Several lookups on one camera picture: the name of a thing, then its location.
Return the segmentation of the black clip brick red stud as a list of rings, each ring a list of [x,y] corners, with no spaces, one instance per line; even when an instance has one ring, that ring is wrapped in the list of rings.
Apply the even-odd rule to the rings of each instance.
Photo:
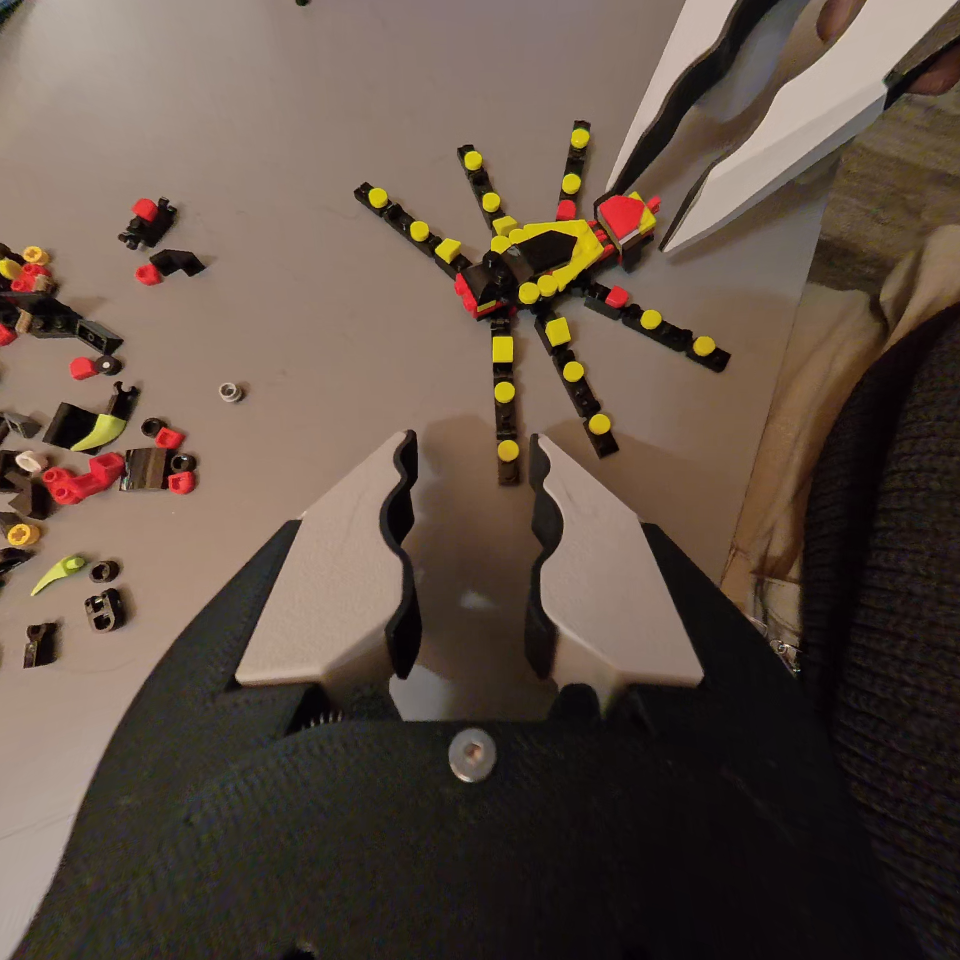
[[[128,249],[153,249],[169,232],[178,215],[168,198],[139,198],[131,207],[132,217],[118,240]]]

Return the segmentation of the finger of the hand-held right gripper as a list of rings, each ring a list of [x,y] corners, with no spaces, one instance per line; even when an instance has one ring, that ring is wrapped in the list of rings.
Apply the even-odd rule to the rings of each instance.
[[[783,50],[777,1],[687,1],[618,152],[606,192],[626,192],[702,101],[721,122],[742,114]]]
[[[659,245],[689,248],[854,138],[882,113],[904,57],[949,1],[869,1],[815,62],[784,84],[747,139],[691,188]]]

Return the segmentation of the person's right hand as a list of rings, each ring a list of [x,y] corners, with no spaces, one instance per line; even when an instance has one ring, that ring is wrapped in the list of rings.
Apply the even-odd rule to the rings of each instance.
[[[865,1],[826,1],[819,12],[816,32],[823,44],[836,41],[856,19]],[[959,40],[946,45],[938,54],[909,73],[895,88],[898,93],[940,96],[959,81]]]

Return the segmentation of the yellow black lego spider model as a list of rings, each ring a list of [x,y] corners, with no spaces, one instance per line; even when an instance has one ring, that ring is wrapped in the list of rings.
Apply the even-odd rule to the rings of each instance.
[[[591,143],[590,122],[576,121],[555,217],[525,223],[505,211],[483,154],[470,143],[458,148],[462,173],[490,231],[488,250],[476,261],[463,253],[460,241],[438,234],[385,189],[363,182],[354,190],[359,204],[443,271],[470,318],[488,324],[501,487],[517,486],[522,479],[513,330],[518,313],[533,317],[539,340],[601,459],[618,452],[618,443],[611,417],[573,349],[570,323],[557,309],[565,297],[582,298],[595,313],[715,374],[730,362],[731,355],[712,337],[678,327],[659,311],[634,302],[624,288],[597,281],[598,272],[633,266],[644,253],[654,239],[660,199],[646,201],[636,191],[607,193],[596,201],[591,217],[580,216],[578,199]]]

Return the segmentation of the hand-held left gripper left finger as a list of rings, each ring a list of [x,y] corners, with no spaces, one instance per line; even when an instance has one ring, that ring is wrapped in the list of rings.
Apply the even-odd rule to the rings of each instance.
[[[409,677],[423,621],[403,541],[414,524],[418,437],[391,435],[299,518],[239,665],[244,688],[354,691]]]

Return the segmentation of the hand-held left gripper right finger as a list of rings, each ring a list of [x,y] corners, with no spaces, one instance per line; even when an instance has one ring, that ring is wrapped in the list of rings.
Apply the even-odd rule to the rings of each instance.
[[[694,689],[705,673],[639,516],[553,440],[530,443],[531,570],[524,653],[602,713],[630,687]]]

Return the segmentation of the pile of loose lego pieces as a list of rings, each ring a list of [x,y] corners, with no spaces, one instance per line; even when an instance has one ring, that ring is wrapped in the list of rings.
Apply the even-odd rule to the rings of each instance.
[[[74,380],[95,377],[116,377],[124,363],[116,352],[122,339],[109,330],[90,323],[48,293],[52,279],[47,270],[47,257],[40,247],[25,248],[19,258],[2,257],[2,346],[14,342],[24,333],[34,337],[72,338],[84,342],[96,356],[79,356],[71,361],[70,376]],[[2,493],[16,492],[10,501],[13,518],[44,521],[49,507],[78,505],[119,484],[121,489],[167,489],[178,495],[191,493],[196,487],[195,461],[186,455],[173,454],[183,443],[184,435],[172,430],[159,418],[148,418],[143,433],[153,447],[134,449],[128,453],[102,452],[126,430],[135,411],[140,389],[116,383],[102,412],[93,412],[69,402],[62,402],[48,423],[42,442],[59,450],[82,453],[88,457],[83,473],[70,468],[47,465],[45,459],[22,450],[14,457],[15,466],[2,465]],[[35,436],[35,421],[29,417],[2,412],[2,443],[11,431],[25,438]],[[156,466],[155,483],[142,483]],[[29,560],[29,546],[41,533],[26,522],[13,524],[2,513],[2,534],[8,546],[2,549],[2,586],[4,574]],[[59,560],[31,591],[36,596],[54,582],[59,582],[85,568],[80,555]],[[109,588],[84,601],[91,629],[112,632],[126,622],[126,608],[117,589]],[[26,628],[23,654],[24,669],[49,666],[57,657],[57,625],[40,623]]]

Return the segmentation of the dark knit sweater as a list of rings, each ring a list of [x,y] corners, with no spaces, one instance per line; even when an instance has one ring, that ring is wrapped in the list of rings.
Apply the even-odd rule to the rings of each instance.
[[[958,304],[860,377],[803,535],[799,678],[923,957],[958,958]]]

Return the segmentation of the beige cloth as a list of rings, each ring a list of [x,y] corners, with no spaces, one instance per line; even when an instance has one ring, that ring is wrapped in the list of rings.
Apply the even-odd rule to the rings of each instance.
[[[721,581],[791,668],[801,641],[803,524],[826,439],[870,366],[958,294],[956,224],[901,258],[877,296],[804,289]]]

